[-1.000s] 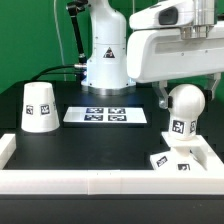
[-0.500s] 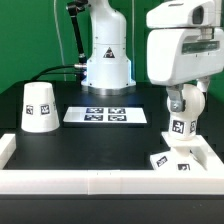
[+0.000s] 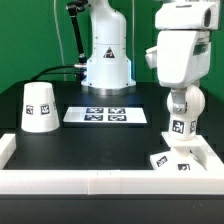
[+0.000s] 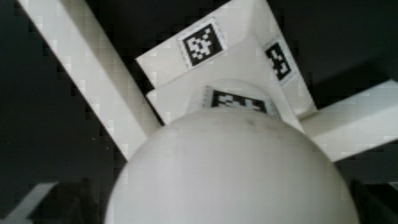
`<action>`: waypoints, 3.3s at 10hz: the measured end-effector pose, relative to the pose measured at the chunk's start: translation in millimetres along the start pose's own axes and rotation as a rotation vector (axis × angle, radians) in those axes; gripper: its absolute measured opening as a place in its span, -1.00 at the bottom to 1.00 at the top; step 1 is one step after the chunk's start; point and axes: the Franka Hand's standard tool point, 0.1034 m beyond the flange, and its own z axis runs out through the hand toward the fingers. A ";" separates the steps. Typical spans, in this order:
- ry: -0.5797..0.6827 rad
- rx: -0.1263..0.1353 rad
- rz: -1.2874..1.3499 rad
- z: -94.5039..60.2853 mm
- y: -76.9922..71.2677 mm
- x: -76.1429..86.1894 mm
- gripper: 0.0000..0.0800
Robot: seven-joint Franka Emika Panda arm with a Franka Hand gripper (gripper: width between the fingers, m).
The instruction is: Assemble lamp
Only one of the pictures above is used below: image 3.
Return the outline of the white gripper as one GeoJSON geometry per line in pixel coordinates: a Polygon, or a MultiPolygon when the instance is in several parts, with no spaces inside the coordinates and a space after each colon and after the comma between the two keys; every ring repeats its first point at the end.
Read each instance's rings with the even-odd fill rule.
{"type": "Polygon", "coordinates": [[[209,31],[160,31],[157,45],[146,50],[150,68],[157,69],[159,83],[171,90],[174,114],[187,112],[185,87],[205,76],[210,68],[211,40],[209,31]]]}

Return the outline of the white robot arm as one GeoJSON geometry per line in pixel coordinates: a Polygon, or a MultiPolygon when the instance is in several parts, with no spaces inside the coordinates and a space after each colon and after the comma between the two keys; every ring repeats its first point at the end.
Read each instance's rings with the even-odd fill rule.
{"type": "MultiPolygon", "coordinates": [[[[87,0],[92,23],[92,55],[83,85],[112,94],[134,84],[126,56],[126,20],[108,0],[87,0]]],[[[188,87],[210,67],[211,33],[219,28],[221,0],[173,0],[155,15],[157,45],[146,61],[157,70],[159,83],[171,89],[171,111],[188,110],[188,87]]]]}

